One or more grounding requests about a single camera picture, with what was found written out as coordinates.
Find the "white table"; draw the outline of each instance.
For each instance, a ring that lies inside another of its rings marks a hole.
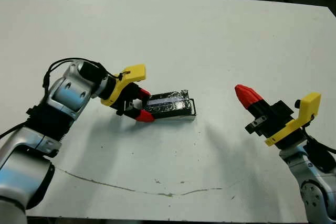
[[[145,124],[91,101],[53,159],[57,169],[45,199],[29,215],[306,220],[296,180],[277,148],[244,130],[253,117],[234,86],[248,85],[269,103],[282,99],[292,107],[307,93],[321,92],[309,133],[336,147],[336,19],[326,7],[0,0],[0,10],[0,132],[27,118],[42,97],[47,67],[64,57],[90,58],[111,72],[144,63],[142,87],[152,93],[189,89],[198,112],[193,122]]]

